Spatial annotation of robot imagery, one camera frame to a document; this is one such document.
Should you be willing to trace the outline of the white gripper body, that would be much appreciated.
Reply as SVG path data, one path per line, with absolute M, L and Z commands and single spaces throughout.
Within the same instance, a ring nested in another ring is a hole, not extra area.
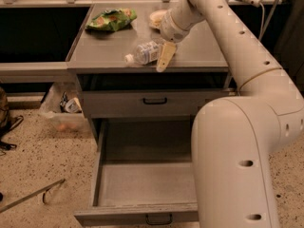
M 172 9 L 169 9 L 161 19 L 160 34 L 166 41 L 179 43 L 189 34 L 189 31 L 181 29 L 175 23 Z

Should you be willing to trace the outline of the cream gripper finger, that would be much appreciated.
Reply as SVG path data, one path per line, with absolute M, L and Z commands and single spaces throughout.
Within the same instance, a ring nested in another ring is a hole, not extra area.
M 160 45 L 159 58 L 156 66 L 156 70 L 158 72 L 164 72 L 166 70 L 176 50 L 177 46 L 175 43 L 172 42 L 165 42 Z

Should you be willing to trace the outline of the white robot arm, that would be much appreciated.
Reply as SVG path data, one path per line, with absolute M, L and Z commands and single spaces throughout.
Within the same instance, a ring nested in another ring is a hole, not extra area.
M 237 84 L 237 96 L 203 106 L 191 152 L 200 228 L 279 228 L 269 156 L 303 130 L 303 97 L 228 0 L 180 0 L 161 21 L 179 42 L 197 23 L 212 30 Z

